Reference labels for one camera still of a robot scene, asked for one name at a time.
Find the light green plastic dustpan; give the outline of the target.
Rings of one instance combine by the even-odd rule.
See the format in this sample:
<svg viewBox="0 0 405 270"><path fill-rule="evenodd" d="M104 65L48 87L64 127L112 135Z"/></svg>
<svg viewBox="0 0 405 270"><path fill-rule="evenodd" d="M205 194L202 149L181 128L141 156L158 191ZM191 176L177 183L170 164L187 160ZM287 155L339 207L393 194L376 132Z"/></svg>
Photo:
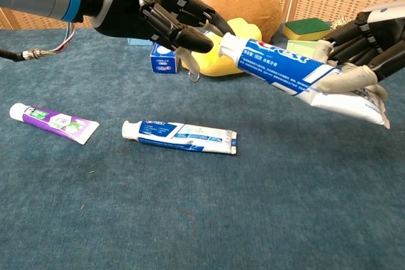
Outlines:
<svg viewBox="0 0 405 270"><path fill-rule="evenodd" d="M288 40L286 50L308 58L313 58L313 54L317 45L317 41Z"/></svg>

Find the brown plush toy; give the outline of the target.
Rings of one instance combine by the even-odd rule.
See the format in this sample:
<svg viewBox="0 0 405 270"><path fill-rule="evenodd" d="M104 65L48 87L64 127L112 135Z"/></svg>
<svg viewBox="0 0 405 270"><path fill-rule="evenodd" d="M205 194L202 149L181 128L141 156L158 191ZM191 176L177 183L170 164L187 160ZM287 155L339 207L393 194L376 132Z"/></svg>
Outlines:
<svg viewBox="0 0 405 270"><path fill-rule="evenodd" d="M239 37L269 42L281 24L280 0L207 0L207 3Z"/></svg>

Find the yellow plush toy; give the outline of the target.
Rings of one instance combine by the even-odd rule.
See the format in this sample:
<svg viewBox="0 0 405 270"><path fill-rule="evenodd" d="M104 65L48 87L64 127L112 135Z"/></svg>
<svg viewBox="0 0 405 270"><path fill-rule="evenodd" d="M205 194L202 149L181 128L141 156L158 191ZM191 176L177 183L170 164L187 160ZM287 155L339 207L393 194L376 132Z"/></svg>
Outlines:
<svg viewBox="0 0 405 270"><path fill-rule="evenodd" d="M228 25L235 32L237 37L244 39L262 39L259 27L253 23L248 23L243 18L233 18L227 21ZM200 67L200 73L207 77L224 77L244 73L243 70L235 66L235 63L226 56L219 57L218 50L222 38L211 31L204 30L203 34L213 41L214 47L208 53L192 52L192 56Z"/></svg>

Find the green yellow sponge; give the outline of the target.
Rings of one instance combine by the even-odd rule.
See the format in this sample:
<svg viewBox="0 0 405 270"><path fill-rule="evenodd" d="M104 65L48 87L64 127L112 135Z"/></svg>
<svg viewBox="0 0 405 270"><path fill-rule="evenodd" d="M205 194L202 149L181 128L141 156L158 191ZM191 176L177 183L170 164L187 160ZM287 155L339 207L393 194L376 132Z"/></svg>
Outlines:
<svg viewBox="0 0 405 270"><path fill-rule="evenodd" d="M289 40L320 40L330 32L330 24L319 18L288 21L282 33Z"/></svg>

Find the teal table cloth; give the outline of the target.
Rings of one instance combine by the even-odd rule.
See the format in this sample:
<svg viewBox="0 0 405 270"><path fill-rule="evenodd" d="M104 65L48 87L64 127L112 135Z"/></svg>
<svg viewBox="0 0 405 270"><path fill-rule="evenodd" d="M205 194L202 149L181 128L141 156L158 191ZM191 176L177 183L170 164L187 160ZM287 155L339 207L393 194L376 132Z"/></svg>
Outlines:
<svg viewBox="0 0 405 270"><path fill-rule="evenodd" d="M0 270L405 270L405 69L386 129L245 74L155 74L150 52L78 28L0 59ZM16 103L99 127L82 145ZM122 137L141 120L235 131L237 153Z"/></svg>

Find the purple white toothpaste tube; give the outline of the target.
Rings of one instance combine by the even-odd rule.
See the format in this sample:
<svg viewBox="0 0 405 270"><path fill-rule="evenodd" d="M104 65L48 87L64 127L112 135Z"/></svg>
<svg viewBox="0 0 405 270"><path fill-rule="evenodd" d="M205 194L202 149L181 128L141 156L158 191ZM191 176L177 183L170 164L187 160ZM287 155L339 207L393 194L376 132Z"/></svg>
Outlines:
<svg viewBox="0 0 405 270"><path fill-rule="evenodd" d="M99 127L96 121L55 110L16 103L9 109L11 118L84 145Z"/></svg>

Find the blue Crest toothpaste tube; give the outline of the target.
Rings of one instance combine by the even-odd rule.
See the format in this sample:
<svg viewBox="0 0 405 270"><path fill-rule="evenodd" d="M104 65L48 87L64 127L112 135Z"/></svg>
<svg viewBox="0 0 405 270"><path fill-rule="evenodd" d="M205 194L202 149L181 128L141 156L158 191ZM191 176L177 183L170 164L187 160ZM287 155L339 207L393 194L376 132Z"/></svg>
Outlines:
<svg viewBox="0 0 405 270"><path fill-rule="evenodd" d="M340 73L326 63L230 33L223 36L218 55L230 58L239 69L310 106L390 128L383 101L368 89L343 94L327 94L318 89L319 80Z"/></svg>

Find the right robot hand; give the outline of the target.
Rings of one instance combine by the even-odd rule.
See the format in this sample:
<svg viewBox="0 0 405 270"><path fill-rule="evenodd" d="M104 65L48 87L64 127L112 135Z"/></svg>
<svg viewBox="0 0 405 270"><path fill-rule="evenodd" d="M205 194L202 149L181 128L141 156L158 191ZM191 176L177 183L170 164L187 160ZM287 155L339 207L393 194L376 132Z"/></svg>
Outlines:
<svg viewBox="0 0 405 270"><path fill-rule="evenodd" d="M405 68L405 0L374 4L355 19L317 42L313 58L340 73L328 75L316 87L329 94L365 88L382 100L382 80Z"/></svg>

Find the crumpled blue white toothpaste tube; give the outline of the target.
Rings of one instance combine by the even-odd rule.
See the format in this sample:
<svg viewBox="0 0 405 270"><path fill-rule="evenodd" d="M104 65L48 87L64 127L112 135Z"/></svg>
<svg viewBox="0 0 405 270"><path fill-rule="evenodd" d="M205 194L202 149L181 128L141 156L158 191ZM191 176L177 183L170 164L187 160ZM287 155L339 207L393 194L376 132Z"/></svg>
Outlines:
<svg viewBox="0 0 405 270"><path fill-rule="evenodd" d="M193 152L237 153L237 132L176 122L125 121L123 138L143 144Z"/></svg>

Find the long blue toothpaste carton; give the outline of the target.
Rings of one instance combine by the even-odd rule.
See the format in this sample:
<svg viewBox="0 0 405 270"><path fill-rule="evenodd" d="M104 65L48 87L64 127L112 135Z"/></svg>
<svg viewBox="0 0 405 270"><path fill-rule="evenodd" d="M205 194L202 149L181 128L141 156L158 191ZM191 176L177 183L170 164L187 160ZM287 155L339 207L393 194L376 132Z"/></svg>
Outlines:
<svg viewBox="0 0 405 270"><path fill-rule="evenodd" d="M174 74L178 71L178 57L174 51L154 43L150 53L152 71L154 73Z"/></svg>

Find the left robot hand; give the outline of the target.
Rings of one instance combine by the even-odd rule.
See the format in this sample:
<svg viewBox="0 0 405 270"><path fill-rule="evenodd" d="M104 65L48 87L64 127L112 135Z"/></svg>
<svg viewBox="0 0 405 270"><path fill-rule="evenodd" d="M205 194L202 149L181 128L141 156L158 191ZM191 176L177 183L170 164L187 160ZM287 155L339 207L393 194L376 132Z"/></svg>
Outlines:
<svg viewBox="0 0 405 270"><path fill-rule="evenodd" d="M201 30L219 37L234 32L221 14L200 0L81 0L78 16L88 16L100 34L158 43L194 75L200 67L192 53L205 54L214 46Z"/></svg>

